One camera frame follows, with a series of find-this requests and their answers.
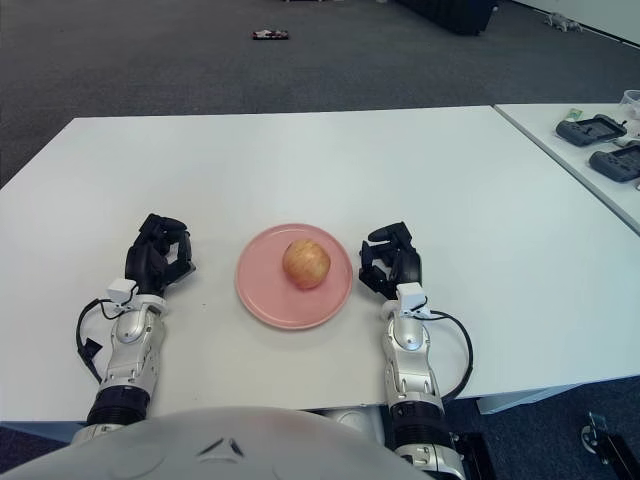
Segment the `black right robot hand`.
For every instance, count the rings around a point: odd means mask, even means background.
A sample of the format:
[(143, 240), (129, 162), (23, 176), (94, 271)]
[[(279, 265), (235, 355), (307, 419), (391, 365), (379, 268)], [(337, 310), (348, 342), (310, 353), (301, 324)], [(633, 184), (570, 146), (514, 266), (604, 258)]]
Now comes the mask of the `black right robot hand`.
[(421, 257), (404, 222), (381, 227), (361, 244), (359, 280), (387, 300), (397, 299), (400, 284), (422, 284)]

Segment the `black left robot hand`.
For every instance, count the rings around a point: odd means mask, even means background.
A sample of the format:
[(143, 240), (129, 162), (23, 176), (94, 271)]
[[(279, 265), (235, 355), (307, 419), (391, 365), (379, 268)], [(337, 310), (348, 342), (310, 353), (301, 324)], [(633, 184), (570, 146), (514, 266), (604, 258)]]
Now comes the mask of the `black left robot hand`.
[(125, 279), (136, 283), (139, 294), (163, 297), (170, 285), (195, 270), (187, 226), (149, 214), (127, 252)]

